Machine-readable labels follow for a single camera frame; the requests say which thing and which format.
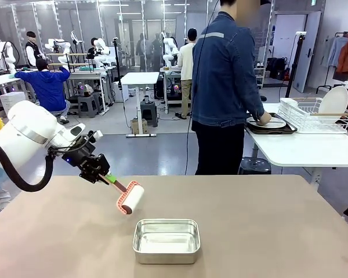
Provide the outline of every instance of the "white plate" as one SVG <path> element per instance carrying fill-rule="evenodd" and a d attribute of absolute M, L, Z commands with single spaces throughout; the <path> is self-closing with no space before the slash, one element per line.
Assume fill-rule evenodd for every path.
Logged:
<path fill-rule="evenodd" d="M 348 106 L 348 91 L 343 86 L 331 89 L 322 99 L 318 113 L 342 114 L 346 112 Z M 323 116 L 325 122 L 335 123 L 340 116 Z"/>
<path fill-rule="evenodd" d="M 268 124 L 266 124 L 264 126 L 258 125 L 255 122 L 253 117 L 248 118 L 246 121 L 250 125 L 257 126 L 257 127 L 262 127 L 262 128 L 265 128 L 265 129 L 280 129 L 280 128 L 286 126 L 286 122 L 284 120 L 281 120 L 279 118 L 274 118 L 274 117 L 272 117 L 272 119 L 271 119 L 271 122 L 273 122 L 273 123 L 268 123 Z"/>

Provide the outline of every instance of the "dish rack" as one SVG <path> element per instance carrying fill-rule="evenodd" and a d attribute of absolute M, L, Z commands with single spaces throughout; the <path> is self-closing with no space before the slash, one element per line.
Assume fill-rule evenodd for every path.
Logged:
<path fill-rule="evenodd" d="M 318 113 L 322 98 L 281 98 L 278 114 L 298 128 L 298 133 L 347 133 L 348 113 Z"/>

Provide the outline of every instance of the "brown table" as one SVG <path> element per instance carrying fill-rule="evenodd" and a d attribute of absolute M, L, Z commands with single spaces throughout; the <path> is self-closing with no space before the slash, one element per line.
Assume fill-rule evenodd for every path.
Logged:
<path fill-rule="evenodd" d="M 115 208 L 114 189 L 79 177 L 21 193 L 0 213 L 0 278 L 348 278 L 348 225 L 301 177 L 133 179 L 146 193 L 131 216 Z M 137 264 L 143 218 L 197 221 L 199 260 Z"/>

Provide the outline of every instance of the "blue denim jacket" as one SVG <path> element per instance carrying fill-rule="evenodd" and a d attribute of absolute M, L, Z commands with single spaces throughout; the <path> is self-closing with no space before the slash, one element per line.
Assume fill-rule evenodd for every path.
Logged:
<path fill-rule="evenodd" d="M 247 110 L 260 118 L 264 109 L 254 73 L 255 43 L 250 30 L 237 27 L 228 13 L 219 12 L 204 39 L 205 31 L 193 50 L 192 119 L 226 127 L 244 123 Z"/>

